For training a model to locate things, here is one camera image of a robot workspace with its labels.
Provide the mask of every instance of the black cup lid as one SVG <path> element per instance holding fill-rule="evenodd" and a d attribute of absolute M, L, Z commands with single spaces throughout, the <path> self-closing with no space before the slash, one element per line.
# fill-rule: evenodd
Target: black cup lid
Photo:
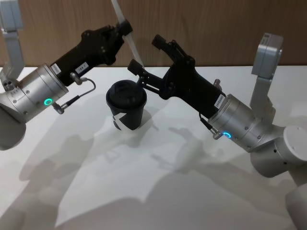
<path fill-rule="evenodd" d="M 113 84 L 108 97 L 109 102 L 120 109 L 137 108 L 146 100 L 144 89 L 131 80 L 120 80 Z"/>

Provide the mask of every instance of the wooden wall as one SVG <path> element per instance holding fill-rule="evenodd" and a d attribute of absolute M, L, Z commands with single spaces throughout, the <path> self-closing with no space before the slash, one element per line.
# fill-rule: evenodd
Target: wooden wall
<path fill-rule="evenodd" d="M 175 39 L 199 66 L 251 65 L 264 32 L 284 36 L 281 64 L 307 64 L 307 0 L 118 0 L 134 28 L 146 66 L 169 58 L 151 41 Z M 110 0 L 20 0 L 26 65 L 50 64 L 77 45 L 86 29 L 117 23 Z M 115 66 L 132 58 L 127 45 Z M 0 38 L 0 65 L 7 60 Z"/>

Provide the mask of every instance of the table surface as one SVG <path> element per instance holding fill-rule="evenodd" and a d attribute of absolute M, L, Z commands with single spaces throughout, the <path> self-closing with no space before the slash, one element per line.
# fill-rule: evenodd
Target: table surface
<path fill-rule="evenodd" d="M 35 68 L 25 68 L 22 76 Z M 160 77 L 168 68 L 147 68 Z M 201 67 L 208 81 L 249 104 L 251 67 Z M 278 67 L 269 92 L 274 123 L 307 128 L 307 67 Z M 63 115 L 46 109 L 23 141 L 0 155 L 0 230 L 294 230 L 288 173 L 260 176 L 249 154 L 215 141 L 178 98 L 147 92 L 142 126 L 113 126 L 106 92 L 126 68 L 95 68 L 97 89 Z M 63 103 L 90 87 L 70 86 Z"/>

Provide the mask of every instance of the black paper cup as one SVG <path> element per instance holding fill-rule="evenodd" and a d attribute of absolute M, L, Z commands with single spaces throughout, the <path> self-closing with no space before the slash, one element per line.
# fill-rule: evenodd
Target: black paper cup
<path fill-rule="evenodd" d="M 122 131 L 136 130 L 141 125 L 146 101 L 146 91 L 131 80 L 116 82 L 106 93 L 106 103 L 113 114 L 113 123 Z"/>

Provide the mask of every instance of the metal bracket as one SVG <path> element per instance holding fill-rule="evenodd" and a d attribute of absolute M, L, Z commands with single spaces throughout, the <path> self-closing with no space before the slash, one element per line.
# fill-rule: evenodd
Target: metal bracket
<path fill-rule="evenodd" d="M 24 68 L 24 58 L 19 43 L 18 29 L 23 28 L 18 0 L 0 0 L 0 27 L 4 37 L 9 62 L 0 72 L 5 91 L 13 90 Z"/>
<path fill-rule="evenodd" d="M 252 74 L 257 75 L 250 107 L 255 116 L 266 124 L 271 124 L 275 109 L 268 98 L 268 92 L 282 54 L 283 37 L 265 33 L 258 46 Z"/>

